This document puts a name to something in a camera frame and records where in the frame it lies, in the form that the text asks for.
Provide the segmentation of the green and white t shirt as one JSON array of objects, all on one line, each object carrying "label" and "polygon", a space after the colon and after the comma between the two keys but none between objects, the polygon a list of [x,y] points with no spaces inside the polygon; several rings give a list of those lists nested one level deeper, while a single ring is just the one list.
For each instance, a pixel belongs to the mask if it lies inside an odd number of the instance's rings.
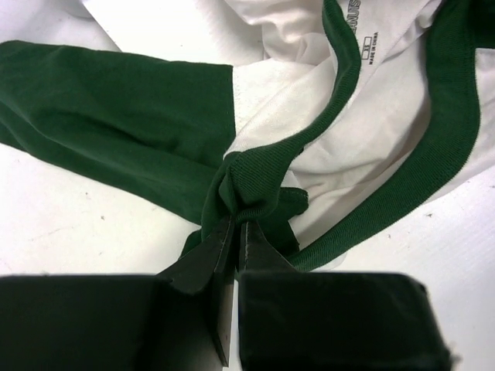
[{"label": "green and white t shirt", "polygon": [[244,66],[1,45],[1,142],[310,271],[494,163],[492,1],[232,1]]}]

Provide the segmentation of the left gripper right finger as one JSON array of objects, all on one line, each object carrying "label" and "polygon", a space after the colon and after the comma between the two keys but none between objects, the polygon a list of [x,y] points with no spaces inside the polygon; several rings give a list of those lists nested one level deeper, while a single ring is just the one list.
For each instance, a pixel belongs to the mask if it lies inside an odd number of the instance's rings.
[{"label": "left gripper right finger", "polygon": [[257,222],[241,226],[239,250],[239,273],[244,271],[297,270],[266,240]]}]

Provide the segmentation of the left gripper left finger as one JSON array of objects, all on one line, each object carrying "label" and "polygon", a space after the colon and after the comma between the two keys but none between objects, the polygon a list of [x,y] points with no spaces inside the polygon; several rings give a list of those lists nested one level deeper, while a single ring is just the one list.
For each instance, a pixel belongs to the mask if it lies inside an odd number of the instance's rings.
[{"label": "left gripper left finger", "polygon": [[155,326],[156,366],[229,364],[234,231],[235,222],[222,219],[198,247],[159,275],[167,285]]}]

